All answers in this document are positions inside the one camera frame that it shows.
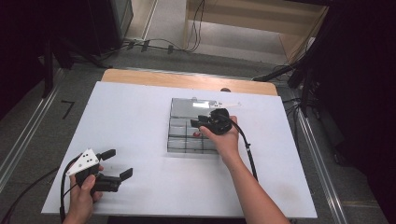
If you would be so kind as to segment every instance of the gray floor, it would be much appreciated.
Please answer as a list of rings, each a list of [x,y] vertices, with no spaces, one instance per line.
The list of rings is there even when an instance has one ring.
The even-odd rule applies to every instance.
[[[139,48],[122,50],[111,56],[106,63],[117,68],[137,67],[178,72],[206,73],[228,77],[252,78],[270,73],[274,67],[269,63],[257,63],[245,60],[221,58],[202,54],[149,49],[140,52]],[[78,126],[78,121],[85,108],[92,88],[100,80],[104,69],[98,69],[89,63],[76,64],[72,70],[64,71],[65,78],[49,108],[46,116],[38,126],[30,144],[26,148],[15,171],[0,193],[0,217],[3,217],[18,195],[40,176],[58,166]],[[277,82],[278,94],[287,100],[291,97],[289,88]],[[0,155],[2,159],[8,154],[13,144],[33,114],[43,91],[42,83],[31,90],[25,98],[0,121]],[[63,116],[69,107],[62,100],[76,102],[69,115]],[[365,177],[353,167],[337,165],[332,158],[332,148],[323,131],[320,121],[310,119],[313,131],[336,187],[349,223],[387,223],[375,199],[367,186]],[[290,116],[290,127],[293,119]],[[318,179],[318,173],[299,127],[299,145],[302,165],[311,189],[318,219],[299,220],[298,223],[334,223],[326,196]],[[41,215],[41,208],[50,190],[50,177],[29,191],[15,210],[13,223],[55,223],[58,216]],[[90,223],[106,223],[107,217],[94,216]],[[178,219],[175,223],[196,223],[197,220]]]

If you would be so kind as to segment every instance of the forearm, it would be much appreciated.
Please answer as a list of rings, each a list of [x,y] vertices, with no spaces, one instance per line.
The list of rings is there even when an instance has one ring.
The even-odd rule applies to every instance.
[[[248,224],[289,223],[239,157],[226,165]]]

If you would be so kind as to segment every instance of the person's right arm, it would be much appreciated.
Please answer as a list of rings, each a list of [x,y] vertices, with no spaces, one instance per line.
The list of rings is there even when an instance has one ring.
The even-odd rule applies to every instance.
[[[237,122],[236,117],[231,116],[231,119]],[[243,163],[238,151],[239,133],[235,127],[223,135],[215,135],[204,126],[200,127],[200,131],[215,143],[230,171],[246,222],[248,224],[289,223]]]

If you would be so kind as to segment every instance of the white tabletop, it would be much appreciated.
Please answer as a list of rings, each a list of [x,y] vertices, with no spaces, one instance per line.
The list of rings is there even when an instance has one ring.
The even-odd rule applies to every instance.
[[[277,96],[97,82],[42,213],[57,214],[66,164],[88,147],[111,148],[104,175],[134,168],[119,192],[94,213],[121,216],[242,217],[233,181],[219,155],[167,152],[172,98],[240,102],[229,108],[251,144],[260,184],[286,217],[317,217],[282,102]],[[240,154],[249,167],[242,138]],[[65,197],[66,208],[69,201]]]

